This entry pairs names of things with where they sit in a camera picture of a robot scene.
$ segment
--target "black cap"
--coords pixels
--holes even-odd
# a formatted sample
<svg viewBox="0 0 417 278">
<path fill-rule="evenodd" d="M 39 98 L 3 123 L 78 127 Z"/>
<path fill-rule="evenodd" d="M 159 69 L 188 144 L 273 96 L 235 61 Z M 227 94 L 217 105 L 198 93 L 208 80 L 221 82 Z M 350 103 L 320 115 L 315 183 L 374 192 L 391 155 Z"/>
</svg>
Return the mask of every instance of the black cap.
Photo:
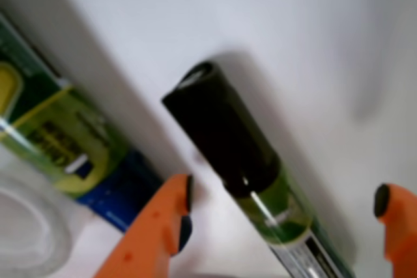
<svg viewBox="0 0 417 278">
<path fill-rule="evenodd" d="M 219 66 L 195 66 L 162 101 L 234 197 L 276 179 L 277 154 Z"/>
</svg>

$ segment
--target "white surface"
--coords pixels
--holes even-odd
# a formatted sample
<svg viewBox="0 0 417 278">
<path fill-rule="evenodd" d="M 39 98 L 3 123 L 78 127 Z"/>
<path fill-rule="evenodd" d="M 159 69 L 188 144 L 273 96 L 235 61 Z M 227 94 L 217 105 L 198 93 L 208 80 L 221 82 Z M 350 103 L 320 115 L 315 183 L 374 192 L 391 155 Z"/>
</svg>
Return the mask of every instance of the white surface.
<svg viewBox="0 0 417 278">
<path fill-rule="evenodd" d="M 8 2 L 163 175 L 195 174 L 195 232 L 174 272 L 284 273 L 160 103 L 191 66 L 222 54 L 357 276 L 390 277 L 373 193 L 381 182 L 417 191 L 417 0 Z M 94 265 L 114 243 L 101 242 L 79 243 L 102 247 Z M 54 277 L 90 277 L 84 266 Z"/>
</svg>

